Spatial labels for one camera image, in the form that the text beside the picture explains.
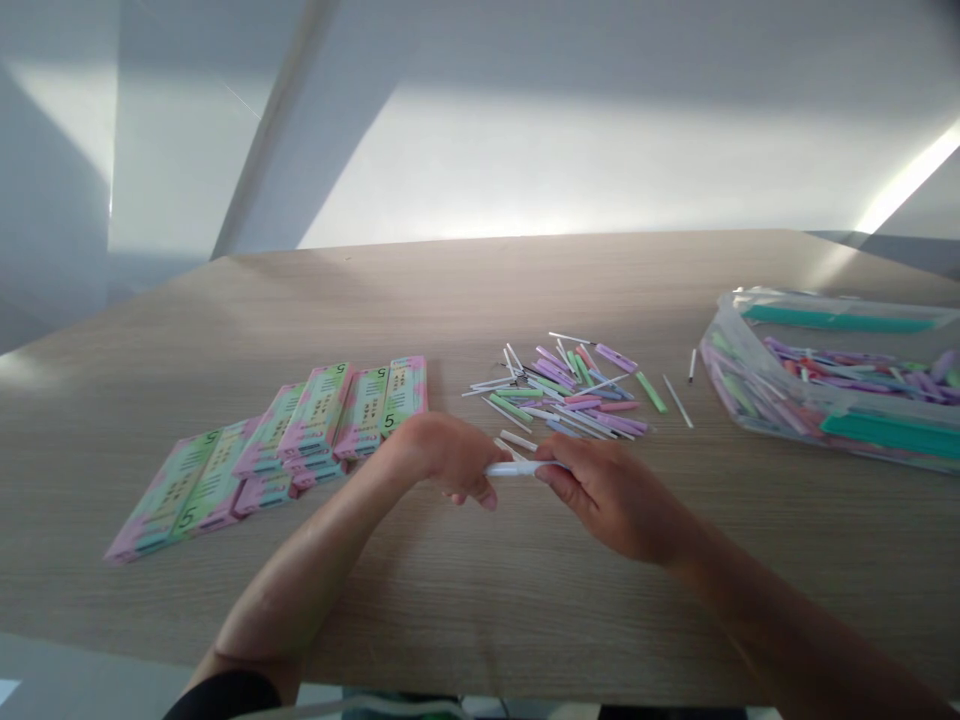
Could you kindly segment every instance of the stacked box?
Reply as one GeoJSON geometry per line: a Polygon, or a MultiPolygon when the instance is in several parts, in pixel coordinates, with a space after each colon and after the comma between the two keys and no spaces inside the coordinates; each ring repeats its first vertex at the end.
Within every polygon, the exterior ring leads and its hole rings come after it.
{"type": "Polygon", "coordinates": [[[427,361],[422,355],[390,361],[390,379],[380,434],[390,434],[409,417],[427,411],[427,361]]]}
{"type": "Polygon", "coordinates": [[[333,449],[335,457],[359,459],[372,455],[380,447],[380,419],[389,376],[389,367],[361,370],[356,374],[337,431],[337,443],[333,449]]]}
{"type": "Polygon", "coordinates": [[[177,442],[160,471],[147,487],[120,534],[104,555],[110,563],[122,564],[171,545],[174,524],[180,517],[213,453],[221,430],[194,435],[177,442]]]}
{"type": "Polygon", "coordinates": [[[340,462],[326,462],[314,470],[307,470],[298,475],[293,475],[291,479],[293,481],[293,487],[296,488],[298,492],[303,492],[304,490],[309,490],[314,485],[330,482],[331,480],[339,480],[346,476],[347,461],[341,460],[340,462]]]}
{"type": "Polygon", "coordinates": [[[275,475],[280,470],[277,448],[283,438],[294,411],[297,409],[306,383],[284,385],[263,414],[253,437],[243,450],[233,474],[241,480],[250,480],[258,475],[275,475]]]}
{"type": "Polygon", "coordinates": [[[353,366],[340,363],[310,373],[293,417],[278,447],[282,460],[333,454],[333,446],[353,377],[353,366]]]}
{"type": "Polygon", "coordinates": [[[258,475],[247,480],[233,506],[233,512],[243,518],[258,510],[296,500],[299,495],[293,478],[283,470],[277,470],[272,475],[258,475]]]}
{"type": "Polygon", "coordinates": [[[239,518],[233,514],[233,506],[243,481],[231,471],[253,437],[260,420],[260,415],[241,420],[220,432],[220,439],[217,440],[200,479],[180,511],[180,518],[173,529],[174,540],[218,530],[237,522],[239,518]]]}

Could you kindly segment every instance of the white pen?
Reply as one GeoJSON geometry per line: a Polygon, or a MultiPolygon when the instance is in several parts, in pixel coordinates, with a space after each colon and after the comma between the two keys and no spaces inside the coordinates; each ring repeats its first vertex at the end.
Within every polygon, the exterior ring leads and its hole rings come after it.
{"type": "Polygon", "coordinates": [[[687,421],[687,427],[693,430],[693,422],[690,420],[690,416],[687,415],[687,409],[683,406],[683,403],[680,402],[680,398],[677,397],[677,391],[673,389],[673,385],[670,384],[670,380],[667,379],[666,375],[663,376],[663,381],[667,384],[667,390],[669,390],[670,394],[673,395],[673,401],[677,404],[680,414],[683,415],[683,419],[687,421]]]}
{"type": "Polygon", "coordinates": [[[529,460],[522,463],[493,463],[484,468],[483,474],[487,477],[520,477],[521,475],[533,475],[537,468],[543,465],[556,465],[566,468],[566,465],[558,462],[538,462],[529,460]]]}

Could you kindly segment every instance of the teal strip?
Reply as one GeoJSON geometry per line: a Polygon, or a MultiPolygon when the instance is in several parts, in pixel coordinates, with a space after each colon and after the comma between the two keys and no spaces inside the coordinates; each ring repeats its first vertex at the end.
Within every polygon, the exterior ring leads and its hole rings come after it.
{"type": "Polygon", "coordinates": [[[851,440],[960,459],[960,432],[935,425],[848,413],[830,415],[820,424],[820,429],[851,440]]]}
{"type": "Polygon", "coordinates": [[[930,330],[936,326],[933,320],[911,320],[910,318],[886,318],[870,315],[843,315],[837,313],[814,312],[811,310],[793,310],[772,305],[754,305],[743,317],[759,322],[797,325],[820,330],[855,330],[859,332],[915,333],[930,330]]]}

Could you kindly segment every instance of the sunlight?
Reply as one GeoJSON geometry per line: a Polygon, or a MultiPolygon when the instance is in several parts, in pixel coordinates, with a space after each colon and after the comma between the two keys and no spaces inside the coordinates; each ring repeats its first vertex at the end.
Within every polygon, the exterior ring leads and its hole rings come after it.
{"type": "Polygon", "coordinates": [[[960,147],[960,118],[880,191],[855,228],[872,235],[960,147]]]}

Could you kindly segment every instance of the finger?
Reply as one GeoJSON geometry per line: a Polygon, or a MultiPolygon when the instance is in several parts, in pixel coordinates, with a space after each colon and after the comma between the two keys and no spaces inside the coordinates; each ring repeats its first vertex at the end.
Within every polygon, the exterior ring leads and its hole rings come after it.
{"type": "Polygon", "coordinates": [[[464,489],[467,495],[480,503],[480,507],[484,510],[492,512],[497,509],[497,493],[485,475],[477,475],[467,483],[464,489]]]}
{"type": "Polygon", "coordinates": [[[582,438],[572,438],[563,433],[554,433],[540,443],[537,448],[537,460],[556,460],[570,468],[576,475],[586,469],[590,461],[590,442],[582,438]]]}
{"type": "Polygon", "coordinates": [[[587,523],[596,504],[569,470],[557,465],[544,465],[537,468],[535,476],[549,485],[556,496],[573,510],[581,522],[587,523]]]}

